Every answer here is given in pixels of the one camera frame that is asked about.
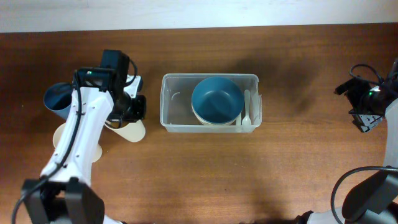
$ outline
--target white background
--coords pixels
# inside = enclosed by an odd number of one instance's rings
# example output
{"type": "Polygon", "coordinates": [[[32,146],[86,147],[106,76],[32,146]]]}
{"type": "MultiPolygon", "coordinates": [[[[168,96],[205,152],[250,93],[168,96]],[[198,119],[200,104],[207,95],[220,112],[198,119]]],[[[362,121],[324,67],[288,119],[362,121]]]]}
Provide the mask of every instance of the white background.
{"type": "Polygon", "coordinates": [[[398,22],[398,0],[0,0],[0,32],[398,22]]]}

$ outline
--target wooden table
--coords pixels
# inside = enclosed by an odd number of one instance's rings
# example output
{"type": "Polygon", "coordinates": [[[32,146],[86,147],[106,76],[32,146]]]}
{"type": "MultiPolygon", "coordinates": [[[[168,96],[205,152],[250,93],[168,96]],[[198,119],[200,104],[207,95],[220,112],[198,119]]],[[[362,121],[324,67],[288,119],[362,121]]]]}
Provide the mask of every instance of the wooden table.
{"type": "MultiPolygon", "coordinates": [[[[9,223],[24,179],[46,165],[63,123],[44,107],[44,91],[98,65],[103,49],[137,63],[148,99],[141,142],[107,129],[99,141],[92,188],[113,218],[239,223],[324,212],[344,172],[383,162],[386,124],[361,134],[350,103],[333,91],[356,63],[389,72],[398,24],[0,34],[1,223],[9,223]],[[166,73],[256,74],[263,123],[252,134],[168,133],[159,122],[166,73]]],[[[350,177],[336,204],[369,174],[350,177]]],[[[18,223],[29,223],[24,207],[18,223]]]]}

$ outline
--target clear plastic container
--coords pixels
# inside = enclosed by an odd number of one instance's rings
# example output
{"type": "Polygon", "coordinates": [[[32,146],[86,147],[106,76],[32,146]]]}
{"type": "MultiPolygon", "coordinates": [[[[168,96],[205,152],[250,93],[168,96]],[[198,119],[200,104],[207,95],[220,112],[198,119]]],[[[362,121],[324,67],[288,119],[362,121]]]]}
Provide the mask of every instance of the clear plastic container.
{"type": "Polygon", "coordinates": [[[166,74],[160,93],[160,122],[173,133],[251,133],[262,122],[258,83],[259,78],[253,74],[166,74]],[[250,127],[243,129],[235,122],[229,126],[207,126],[199,122],[192,111],[191,97],[196,85],[210,77],[228,78],[240,87],[242,93],[250,90],[250,127]]]}

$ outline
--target white cup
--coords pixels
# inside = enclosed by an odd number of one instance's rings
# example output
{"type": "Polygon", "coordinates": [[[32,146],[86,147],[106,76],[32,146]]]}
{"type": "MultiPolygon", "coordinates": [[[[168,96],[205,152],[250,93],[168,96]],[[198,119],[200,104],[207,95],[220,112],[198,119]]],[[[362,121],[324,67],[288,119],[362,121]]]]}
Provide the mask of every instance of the white cup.
{"type": "MultiPolygon", "coordinates": [[[[63,130],[65,129],[65,125],[66,123],[61,124],[61,126],[59,126],[57,130],[55,130],[54,135],[52,136],[52,144],[54,145],[55,148],[57,147],[58,142],[60,141],[63,130]]],[[[98,159],[100,159],[101,155],[102,155],[102,148],[99,144],[97,144],[94,153],[93,162],[96,162],[98,159]]]]}
{"type": "Polygon", "coordinates": [[[146,133],[145,126],[141,120],[138,120],[135,123],[129,123],[121,128],[112,128],[108,125],[105,126],[130,142],[140,141],[144,138],[146,133]]]}

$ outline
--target bowl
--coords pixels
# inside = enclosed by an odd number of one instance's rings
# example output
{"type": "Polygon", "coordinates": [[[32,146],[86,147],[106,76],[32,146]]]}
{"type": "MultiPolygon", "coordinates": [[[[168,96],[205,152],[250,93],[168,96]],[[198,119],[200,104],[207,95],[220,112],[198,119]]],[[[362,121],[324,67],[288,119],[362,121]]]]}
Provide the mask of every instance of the bowl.
{"type": "Polygon", "coordinates": [[[213,77],[201,81],[192,93],[192,110],[205,125],[230,125],[243,110],[244,96],[233,81],[213,77]]]}

